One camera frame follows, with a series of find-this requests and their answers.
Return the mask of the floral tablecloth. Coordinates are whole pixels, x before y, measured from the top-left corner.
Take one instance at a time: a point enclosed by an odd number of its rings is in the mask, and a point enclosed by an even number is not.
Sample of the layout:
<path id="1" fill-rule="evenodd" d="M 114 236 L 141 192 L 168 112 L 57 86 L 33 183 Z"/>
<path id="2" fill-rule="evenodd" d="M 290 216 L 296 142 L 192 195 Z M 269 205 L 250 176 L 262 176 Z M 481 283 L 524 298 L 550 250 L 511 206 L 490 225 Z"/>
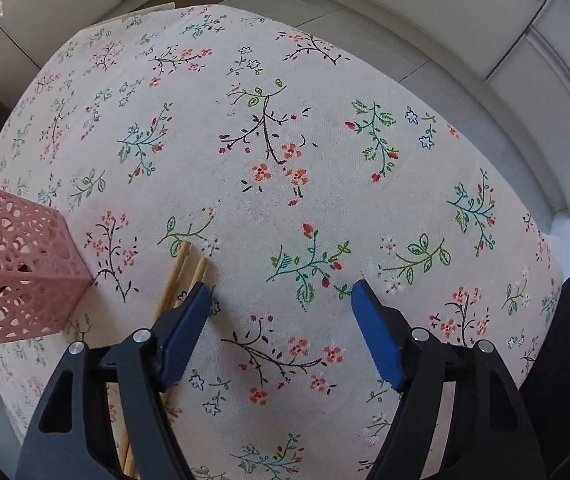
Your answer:
<path id="1" fill-rule="evenodd" d="M 25 434 L 67 344 L 154 319 L 178 252 L 210 318 L 168 415 L 200 479 L 362 479 L 399 404 L 350 305 L 381 302 L 530 372 L 562 271 L 498 170 L 386 75 L 226 6 L 82 30 L 0 133 L 0 188 L 59 210 L 94 283 L 62 331 L 0 345 Z"/>

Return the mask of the pink perforated utensil holder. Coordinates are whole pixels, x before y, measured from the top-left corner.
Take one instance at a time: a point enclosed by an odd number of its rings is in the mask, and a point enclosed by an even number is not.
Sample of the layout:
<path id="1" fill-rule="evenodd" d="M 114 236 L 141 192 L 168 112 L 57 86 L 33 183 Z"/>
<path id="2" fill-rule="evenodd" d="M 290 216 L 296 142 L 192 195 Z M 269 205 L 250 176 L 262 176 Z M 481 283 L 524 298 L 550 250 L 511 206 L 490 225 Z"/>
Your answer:
<path id="1" fill-rule="evenodd" d="M 60 332 L 91 282 L 61 213 L 0 190 L 0 344 Z"/>

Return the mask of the wooden chopstick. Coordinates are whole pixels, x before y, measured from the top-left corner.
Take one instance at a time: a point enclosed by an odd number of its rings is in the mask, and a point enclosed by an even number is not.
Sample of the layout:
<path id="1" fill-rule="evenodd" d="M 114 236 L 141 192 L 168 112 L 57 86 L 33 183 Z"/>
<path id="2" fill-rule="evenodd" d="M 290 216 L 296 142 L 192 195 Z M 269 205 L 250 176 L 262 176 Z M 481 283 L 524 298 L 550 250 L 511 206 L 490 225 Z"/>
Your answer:
<path id="1" fill-rule="evenodd" d="M 163 292 L 155 310 L 154 321 L 157 321 L 166 310 L 170 310 L 173 307 L 175 298 L 178 296 L 178 282 L 180 281 L 189 252 L 190 243 L 184 242 L 178 250 L 174 267 L 164 285 Z"/>
<path id="2" fill-rule="evenodd" d="M 187 277 L 189 278 L 188 287 L 187 287 L 188 292 L 192 290 L 192 288 L 195 286 L 197 282 L 202 281 L 202 279 L 204 278 L 204 274 L 206 274 L 208 263 L 209 261 L 207 258 L 201 257 L 198 260 L 196 266 L 194 267 L 194 270 L 189 274 L 187 274 Z M 182 275 L 185 273 L 186 266 L 187 263 L 185 263 L 178 284 L 181 284 Z M 178 296 L 176 296 L 172 308 L 177 308 L 182 302 L 183 299 L 178 299 Z M 126 430 L 126 425 L 123 425 L 122 435 L 119 440 L 118 453 L 119 453 L 120 465 L 123 469 L 123 472 L 131 478 L 134 479 L 140 478 L 140 475 L 136 471 L 134 453 L 130 442 L 130 438 L 128 437 L 128 430 Z"/>

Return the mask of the wooden chopstick on table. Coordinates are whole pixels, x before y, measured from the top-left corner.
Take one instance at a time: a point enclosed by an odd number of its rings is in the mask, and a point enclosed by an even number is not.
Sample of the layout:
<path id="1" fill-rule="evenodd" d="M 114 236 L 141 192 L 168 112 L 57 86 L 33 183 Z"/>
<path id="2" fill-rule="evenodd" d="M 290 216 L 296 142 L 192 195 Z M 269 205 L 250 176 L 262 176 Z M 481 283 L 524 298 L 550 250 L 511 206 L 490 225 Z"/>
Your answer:
<path id="1" fill-rule="evenodd" d="M 164 285 L 163 292 L 155 310 L 154 321 L 157 321 L 166 310 L 170 310 L 173 307 L 175 298 L 178 296 L 178 282 L 180 281 L 189 252 L 190 243 L 184 242 L 178 250 L 174 267 Z"/>

